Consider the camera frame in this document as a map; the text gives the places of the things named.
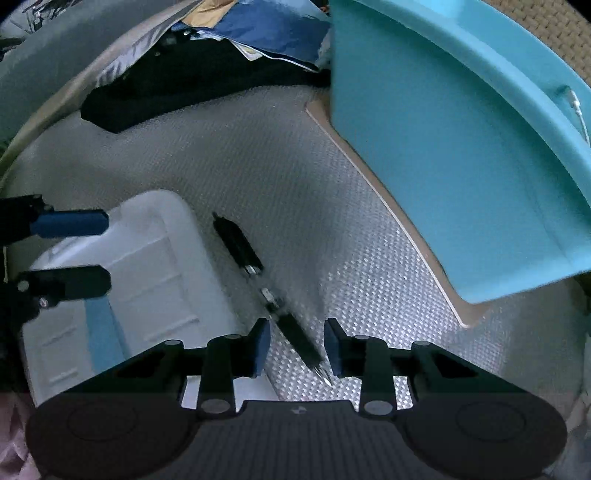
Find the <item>black marker pen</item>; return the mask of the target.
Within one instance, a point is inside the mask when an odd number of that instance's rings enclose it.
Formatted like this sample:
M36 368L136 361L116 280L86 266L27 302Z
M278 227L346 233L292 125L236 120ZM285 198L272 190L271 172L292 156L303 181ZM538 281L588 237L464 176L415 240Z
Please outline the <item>black marker pen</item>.
M270 319L273 319L283 337L287 339L297 356L308 370L328 386L332 386L331 374L325 369L324 357L311 337L304 332L284 296L273 286L266 275L262 260L256 254L242 229L228 218L212 213L212 225L228 254L243 273L249 285L256 292L256 298L263 304Z

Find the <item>white plastic lid tray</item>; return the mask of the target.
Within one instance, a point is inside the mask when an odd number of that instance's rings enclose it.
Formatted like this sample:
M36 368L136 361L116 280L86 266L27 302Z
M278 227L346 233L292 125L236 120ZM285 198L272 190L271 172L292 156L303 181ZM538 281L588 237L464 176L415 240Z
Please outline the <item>white plastic lid tray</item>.
M192 210L173 192L153 190L126 200L110 211L102 235L67 238L31 267L85 265L100 265L110 273L106 297L129 358L166 340L199 348L212 338L247 331L222 290ZM36 405L97 375L87 347L84 301L42 310L23 326Z

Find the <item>grey mattress edge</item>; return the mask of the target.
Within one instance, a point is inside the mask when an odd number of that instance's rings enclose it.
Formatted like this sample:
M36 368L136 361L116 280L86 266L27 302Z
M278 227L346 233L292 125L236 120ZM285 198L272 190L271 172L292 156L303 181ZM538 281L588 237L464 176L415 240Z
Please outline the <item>grey mattress edge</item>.
M195 1L83 1L1 62L1 182L20 153L79 109L108 70Z

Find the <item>black cloth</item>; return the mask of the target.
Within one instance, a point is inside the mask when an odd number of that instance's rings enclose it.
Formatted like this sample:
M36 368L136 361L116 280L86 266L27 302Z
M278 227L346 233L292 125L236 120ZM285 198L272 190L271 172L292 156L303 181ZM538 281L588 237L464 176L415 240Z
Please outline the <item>black cloth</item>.
M155 45L121 76L93 89L80 107L82 119L110 133L186 106L259 86L328 88L331 71L262 57L246 59L228 40Z

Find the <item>teal plastic storage bin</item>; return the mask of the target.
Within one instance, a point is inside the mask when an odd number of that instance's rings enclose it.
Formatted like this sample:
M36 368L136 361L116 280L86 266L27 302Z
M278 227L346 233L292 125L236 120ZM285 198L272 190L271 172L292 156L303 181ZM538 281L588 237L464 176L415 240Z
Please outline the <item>teal plastic storage bin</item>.
M590 89L482 1L335 1L332 125L456 292L481 303L590 268Z

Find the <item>blue cloth pile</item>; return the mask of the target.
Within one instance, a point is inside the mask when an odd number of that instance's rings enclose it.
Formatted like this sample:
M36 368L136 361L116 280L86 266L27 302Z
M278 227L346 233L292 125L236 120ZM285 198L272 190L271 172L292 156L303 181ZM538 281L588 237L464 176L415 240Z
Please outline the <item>blue cloth pile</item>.
M225 39L249 56L308 70L329 67L331 20L325 1L200 1L177 24L193 39Z

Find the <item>woven rattan headboard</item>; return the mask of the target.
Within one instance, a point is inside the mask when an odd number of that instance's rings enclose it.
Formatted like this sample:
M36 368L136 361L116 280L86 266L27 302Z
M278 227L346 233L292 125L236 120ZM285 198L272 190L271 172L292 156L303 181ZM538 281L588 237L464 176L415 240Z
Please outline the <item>woven rattan headboard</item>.
M488 0L536 36L590 85L590 21L570 1Z

